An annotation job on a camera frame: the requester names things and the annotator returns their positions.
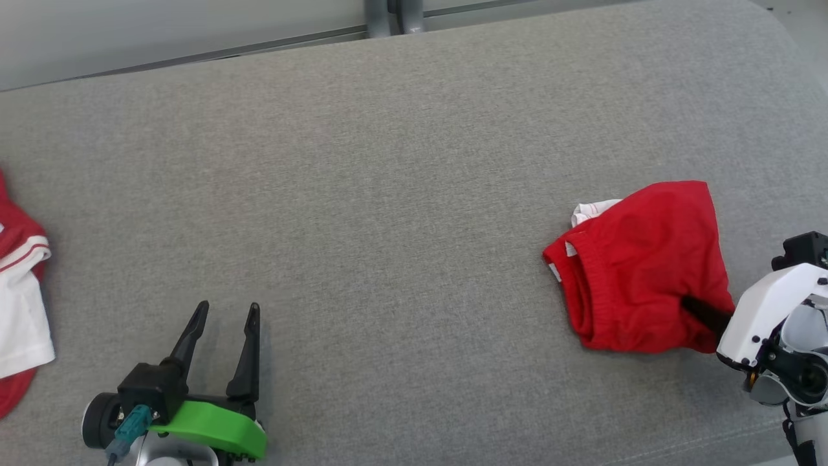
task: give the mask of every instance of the stitching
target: stitching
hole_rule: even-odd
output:
[[[689,449],[696,449],[696,448],[700,448],[700,447],[703,447],[703,446],[706,446],[706,445],[709,445],[709,444],[714,444],[714,443],[722,442],[722,441],[729,440],[729,439],[737,439],[738,437],[744,437],[744,436],[751,435],[751,434],[757,434],[759,432],[765,432],[767,430],[770,430],[770,428],[768,428],[766,426],[777,425],[777,424],[780,424],[781,422],[782,422],[782,420],[770,420],[770,421],[763,422],[762,424],[757,425],[757,426],[753,426],[753,427],[737,429],[737,430],[731,430],[730,432],[724,432],[723,434],[708,435],[706,437],[700,437],[699,439],[687,440],[686,442],[681,442],[679,444],[670,445],[670,446],[663,447],[663,448],[660,448],[660,449],[653,449],[653,450],[650,450],[650,451],[645,451],[644,453],[639,453],[639,454],[635,454],[633,456],[628,456],[627,458],[614,459],[612,461],[607,461],[605,463],[601,463],[599,466],[607,466],[609,464],[619,464],[619,463],[627,462],[631,459],[641,458],[642,456],[647,456],[649,454],[661,453],[661,452],[664,452],[664,451],[667,451],[667,450],[670,450],[670,449],[675,449],[677,447],[681,447],[681,446],[684,446],[684,445],[694,444],[694,443],[698,443],[698,442],[704,442],[705,440],[710,440],[710,439],[715,439],[712,442],[705,442],[701,445],[692,445],[691,447],[686,448],[686,449],[681,449],[681,450],[677,450],[677,451],[673,451],[673,452],[667,452],[665,454],[654,456],[652,458],[640,459],[639,461],[629,463],[628,466],[630,466],[632,464],[640,464],[641,462],[648,461],[649,459],[656,459],[656,458],[661,458],[663,456],[670,456],[671,454],[680,453],[682,451],[687,451]]]

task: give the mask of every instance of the red stripe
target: red stripe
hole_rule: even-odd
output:
[[[4,270],[8,270],[11,267],[13,267],[14,265],[20,264],[21,261],[23,261],[26,257],[29,257],[29,255],[31,255],[32,251],[34,251],[37,248],[47,248],[47,249],[49,249],[49,245],[43,245],[43,244],[32,245],[31,248],[28,250],[28,252],[26,252],[20,259],[15,260],[11,264],[0,268],[0,272],[3,272]]]

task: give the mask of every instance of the white robot part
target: white robot part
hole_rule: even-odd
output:
[[[814,295],[828,299],[828,270],[799,264],[765,275],[742,294],[716,352],[733,362],[756,366],[762,341]],[[798,337],[791,338],[789,344],[800,347],[796,340]]]

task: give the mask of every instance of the red fabric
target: red fabric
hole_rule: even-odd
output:
[[[577,255],[566,256],[566,242]],[[543,256],[561,276],[572,327],[592,349],[715,352],[716,335],[681,308],[681,297],[735,309],[704,182],[645,187],[567,231]]]
[[[0,258],[22,246],[29,237],[45,235],[40,225],[32,220],[20,207],[8,198],[6,182],[0,170]],[[40,262],[31,271],[43,281],[45,262]],[[0,379],[0,419],[14,409],[26,394],[36,369],[20,372]]]

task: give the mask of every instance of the clothing tag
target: clothing tag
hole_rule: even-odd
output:
[[[563,281],[563,280],[561,280],[561,274],[558,273],[558,268],[555,267],[554,264],[549,264],[549,270],[551,270],[552,273],[555,274],[555,278],[558,279],[558,283]]]

